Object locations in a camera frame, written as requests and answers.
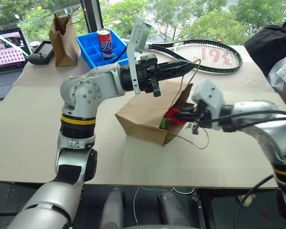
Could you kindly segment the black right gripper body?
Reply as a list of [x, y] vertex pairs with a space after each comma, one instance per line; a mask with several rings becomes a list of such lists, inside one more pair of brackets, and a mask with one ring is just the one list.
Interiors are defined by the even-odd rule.
[[194, 108], [194, 121], [192, 126], [192, 133], [198, 135], [199, 128], [211, 129], [212, 124], [202, 124], [202, 121], [211, 120], [212, 116], [210, 111], [207, 109], [207, 104], [203, 100], [199, 100], [197, 106]]

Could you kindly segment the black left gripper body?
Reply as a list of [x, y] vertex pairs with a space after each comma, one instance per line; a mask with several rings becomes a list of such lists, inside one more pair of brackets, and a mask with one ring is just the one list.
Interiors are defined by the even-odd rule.
[[140, 91], [153, 93], [154, 97], [159, 97], [161, 91], [157, 80], [157, 57], [154, 54], [141, 56], [136, 64], [136, 72]]

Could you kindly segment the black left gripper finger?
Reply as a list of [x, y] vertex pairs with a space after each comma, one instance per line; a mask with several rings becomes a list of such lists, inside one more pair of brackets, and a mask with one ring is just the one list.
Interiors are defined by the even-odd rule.
[[197, 67], [198, 64], [187, 60], [175, 60], [171, 62], [164, 62], [158, 64], [158, 70], [160, 71], [176, 70], [176, 71], [189, 72]]
[[189, 73], [193, 67], [172, 67], [172, 68], [158, 68], [157, 81], [177, 78]]

